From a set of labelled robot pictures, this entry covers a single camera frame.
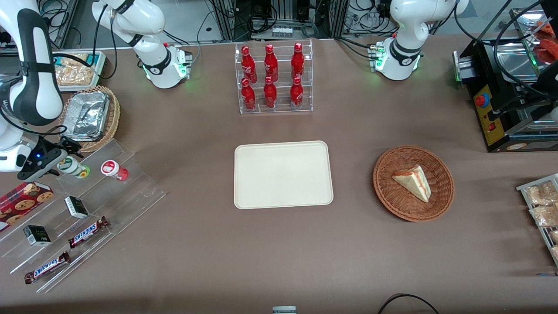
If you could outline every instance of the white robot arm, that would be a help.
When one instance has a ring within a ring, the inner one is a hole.
[[[389,13],[399,30],[395,38],[377,43],[375,70],[392,80],[408,78],[429,36],[425,22],[445,19],[454,7],[459,15],[468,4],[469,0],[393,0]]]
[[[189,78],[191,54],[167,47],[159,39],[165,28],[163,12],[148,0],[101,0],[93,16],[134,49],[147,78],[159,88],[171,88]]]
[[[56,84],[49,31],[39,15],[37,2],[3,1],[0,26],[18,47],[22,74],[0,80],[3,116],[0,117],[0,172],[15,172],[22,170],[40,142],[36,134],[24,131],[26,128],[20,120],[31,125],[47,125],[60,116],[63,102]]]

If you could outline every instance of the small black box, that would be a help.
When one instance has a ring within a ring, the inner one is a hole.
[[[51,243],[44,227],[28,225],[23,228],[23,233],[31,245],[47,246]]]
[[[79,198],[75,196],[68,196],[64,199],[64,201],[66,202],[66,207],[70,211],[70,215],[79,219],[85,219],[89,215],[83,205],[83,202]]]

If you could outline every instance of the brown wicker basket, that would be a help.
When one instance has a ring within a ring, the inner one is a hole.
[[[397,183],[392,175],[421,165],[432,195],[425,203]],[[389,211],[405,220],[426,222],[442,216],[454,199],[455,187],[450,170],[430,151],[418,146],[399,146],[380,156],[374,166],[374,189]]]
[[[118,103],[118,99],[116,99],[114,93],[110,89],[98,85],[95,87],[84,89],[82,91],[79,91],[78,93],[93,93],[93,92],[104,92],[109,95],[110,97],[110,103],[108,107],[109,111],[107,113],[107,121],[105,122],[104,130],[103,130],[103,134],[104,134],[103,137],[96,142],[79,142],[79,144],[81,145],[81,151],[84,153],[91,153],[93,151],[96,151],[101,147],[103,147],[104,145],[106,145],[108,142],[110,142],[110,140],[114,137],[114,134],[116,133],[116,130],[118,128],[118,120],[120,119],[120,104]],[[66,116],[66,110],[68,109],[68,104],[70,103],[72,98],[73,96],[68,98],[68,100],[64,104],[64,109],[62,110],[62,114],[58,119],[59,124],[62,124],[64,122],[64,117]]]

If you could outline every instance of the brown tabletop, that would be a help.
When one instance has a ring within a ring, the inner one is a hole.
[[[314,40],[315,109],[290,116],[239,114],[234,45],[203,46],[192,78],[169,90],[119,50],[105,82],[122,106],[116,138],[168,195],[47,294],[0,264],[0,313],[374,313],[401,292],[441,313],[556,313],[558,278],[536,277],[552,260],[515,187],[558,172],[558,155],[485,152],[453,80],[451,52],[467,43],[433,36],[415,73],[393,82]],[[330,205],[235,208],[238,145],[307,140],[329,147]],[[376,159],[404,144],[454,177],[455,201],[434,222],[400,220],[371,187]],[[1,194],[15,177],[0,174]],[[425,309],[399,299],[386,313]]]

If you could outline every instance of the red bottle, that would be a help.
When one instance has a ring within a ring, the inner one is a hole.
[[[242,89],[240,90],[240,93],[242,94],[242,100],[244,100],[246,110],[256,110],[256,94],[254,93],[254,89],[250,86],[250,82],[247,78],[242,78],[241,83]]]
[[[304,74],[304,55],[302,54],[302,44],[297,42],[295,44],[295,53],[291,59],[291,76],[295,79],[298,76],[302,77]]]
[[[277,88],[273,83],[271,76],[266,76],[266,85],[263,87],[263,93],[266,96],[266,106],[270,109],[275,108],[277,104]]]
[[[304,89],[300,85],[300,77],[296,77],[292,80],[293,84],[291,86],[291,108],[294,110],[300,109],[302,107],[302,93]]]
[[[248,78],[251,84],[255,84],[258,81],[258,75],[256,74],[256,63],[254,62],[254,58],[250,55],[250,48],[248,48],[248,46],[243,46],[241,51],[244,77]]]
[[[279,66],[277,64],[277,57],[273,52],[273,45],[266,45],[266,58],[263,61],[266,67],[266,75],[269,75],[271,79],[276,82],[279,79]]]

